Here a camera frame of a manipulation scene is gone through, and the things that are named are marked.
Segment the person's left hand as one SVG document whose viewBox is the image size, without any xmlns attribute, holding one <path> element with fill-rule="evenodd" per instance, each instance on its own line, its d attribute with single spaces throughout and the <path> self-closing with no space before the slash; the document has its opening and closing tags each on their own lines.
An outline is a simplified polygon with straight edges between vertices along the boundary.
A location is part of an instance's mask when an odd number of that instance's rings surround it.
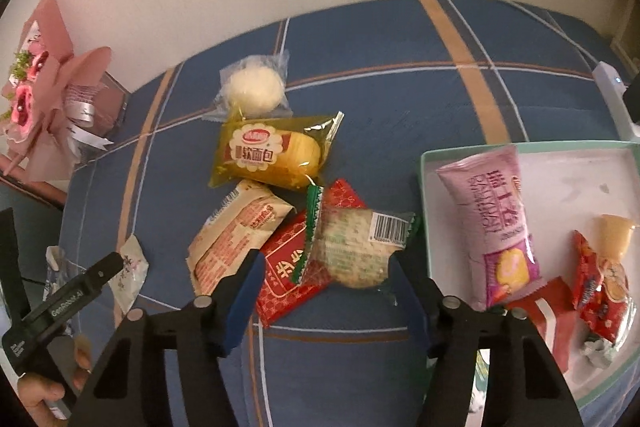
<svg viewBox="0 0 640 427">
<path fill-rule="evenodd" d="M 75 373 L 73 384 L 78 391 L 85 387 L 91 374 L 91 341 L 85 334 L 74 338 Z M 65 427 L 66 419 L 56 417 L 49 402 L 61 400 L 65 395 L 63 385 L 36 373 L 26 373 L 17 381 L 17 395 L 39 427 Z"/>
</svg>

